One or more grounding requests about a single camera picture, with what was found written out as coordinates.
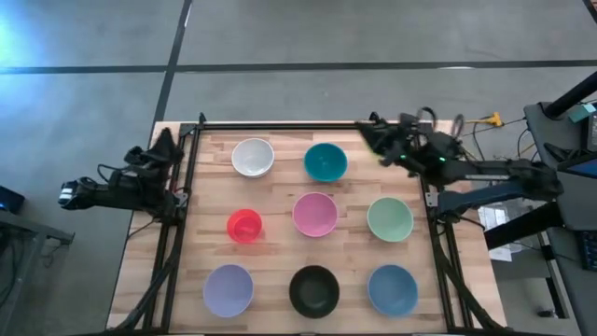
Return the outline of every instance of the white bowl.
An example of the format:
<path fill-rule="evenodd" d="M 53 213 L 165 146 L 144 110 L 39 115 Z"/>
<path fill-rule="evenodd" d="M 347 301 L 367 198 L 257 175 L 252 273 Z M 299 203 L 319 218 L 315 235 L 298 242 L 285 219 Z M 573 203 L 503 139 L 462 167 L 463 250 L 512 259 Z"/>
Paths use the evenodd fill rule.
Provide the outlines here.
<path fill-rule="evenodd" d="M 257 178 L 273 166 L 273 148 L 261 139 L 246 139 L 232 151 L 232 166 L 240 174 Z"/>

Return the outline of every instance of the yellow connector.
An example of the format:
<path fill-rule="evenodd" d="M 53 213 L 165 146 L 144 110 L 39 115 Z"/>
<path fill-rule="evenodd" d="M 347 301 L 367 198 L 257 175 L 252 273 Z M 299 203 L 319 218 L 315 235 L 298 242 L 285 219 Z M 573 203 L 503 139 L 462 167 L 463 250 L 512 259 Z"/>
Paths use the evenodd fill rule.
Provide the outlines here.
<path fill-rule="evenodd" d="M 500 114 L 498 112 L 493 112 L 493 114 L 485 119 L 481 120 L 467 120 L 466 123 L 486 123 L 492 125 L 494 127 L 502 127 L 504 126 L 504 122 L 500 118 Z"/>

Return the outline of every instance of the gray floor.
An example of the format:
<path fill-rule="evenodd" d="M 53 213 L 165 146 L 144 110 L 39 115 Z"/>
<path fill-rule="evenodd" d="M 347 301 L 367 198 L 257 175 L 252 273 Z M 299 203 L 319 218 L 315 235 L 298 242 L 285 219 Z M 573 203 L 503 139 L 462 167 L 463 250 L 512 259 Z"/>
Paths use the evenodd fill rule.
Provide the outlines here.
<path fill-rule="evenodd" d="M 2 1 L 0 66 L 164 65 L 182 4 Z M 595 29 L 580 0 L 195 0 L 179 63 L 591 60 Z M 393 118 L 429 105 L 443 119 L 499 111 L 513 120 L 595 70 L 177 74 L 165 119 L 195 120 L 199 112 L 212 120 L 359 119 L 374 110 Z M 97 178 L 97 163 L 119 165 L 129 147 L 146 144 L 163 79 L 0 76 L 0 185 L 27 197 L 24 216 L 76 232 L 51 268 L 40 265 L 14 334 L 104 328 L 131 214 L 63 211 L 58 189 L 82 175 Z M 512 157 L 524 127 L 480 135 L 486 157 Z M 465 144 L 473 148 L 470 137 Z M 534 317 L 544 292 L 520 281 L 499 287 L 511 327 L 546 331 Z M 574 334 L 565 321 L 549 323 Z"/>

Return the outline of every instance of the wooden tabletop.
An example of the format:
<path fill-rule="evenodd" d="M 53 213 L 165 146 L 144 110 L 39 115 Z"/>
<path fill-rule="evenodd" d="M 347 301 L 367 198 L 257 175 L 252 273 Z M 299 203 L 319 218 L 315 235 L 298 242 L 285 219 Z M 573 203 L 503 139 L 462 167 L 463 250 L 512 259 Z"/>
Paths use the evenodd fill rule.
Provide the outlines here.
<path fill-rule="evenodd" d="M 180 122 L 159 122 L 153 136 L 155 138 L 163 128 L 169 127 L 176 137 L 179 125 Z M 441 122 L 440 126 L 449 129 L 450 124 Z M 269 141 L 275 151 L 272 170 L 259 179 L 240 176 L 230 163 L 234 147 L 249 137 Z M 342 147 L 348 157 L 348 171 L 339 182 L 316 183 L 304 171 L 302 158 L 305 151 L 321 142 Z M 181 176 L 186 167 L 187 162 L 183 161 Z M 466 188 L 467 184 L 453 187 Z M 418 178 L 408 178 L 402 168 L 381 167 L 356 131 L 201 132 L 192 191 L 170 332 L 406 333 L 446 330 L 420 182 Z M 294 202 L 311 191 L 333 197 L 340 211 L 337 228 L 322 238 L 302 235 L 292 222 Z M 404 242 L 386 243 L 368 230 L 368 207 L 383 196 L 404 201 L 414 215 L 413 232 Z M 262 216 L 263 234 L 256 243 L 240 245 L 227 235 L 229 215 L 241 208 L 255 209 Z M 135 213 L 131 230 L 150 220 L 147 214 Z M 150 226 L 126 244 L 108 327 L 121 322 L 146 291 L 159 232 L 160 224 Z M 455 226 L 455 234 L 467 285 L 493 319 L 505 325 L 482 231 L 463 222 Z M 243 314 L 220 318 L 204 306 L 201 289 L 210 271 L 228 263 L 240 264 L 249 270 L 255 283 L 255 296 Z M 388 263 L 406 268 L 417 282 L 419 302 L 412 315 L 388 318 L 376 312 L 368 300 L 366 283 L 369 275 Z M 288 284 L 293 274 L 312 264 L 327 267 L 340 283 L 338 306 L 322 319 L 299 315 L 288 299 Z M 457 314 L 453 288 L 451 296 Z M 158 300 L 156 316 L 161 315 L 161 309 Z"/>

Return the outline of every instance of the light green bowl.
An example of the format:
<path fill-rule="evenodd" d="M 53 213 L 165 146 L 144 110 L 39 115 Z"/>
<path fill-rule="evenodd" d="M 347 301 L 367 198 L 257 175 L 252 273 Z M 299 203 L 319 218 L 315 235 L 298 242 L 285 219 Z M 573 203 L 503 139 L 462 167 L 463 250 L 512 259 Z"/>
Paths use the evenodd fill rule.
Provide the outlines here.
<path fill-rule="evenodd" d="M 378 238 L 395 243 L 410 235 L 414 219 L 404 202 L 384 197 L 372 203 L 367 210 L 367 224 Z"/>

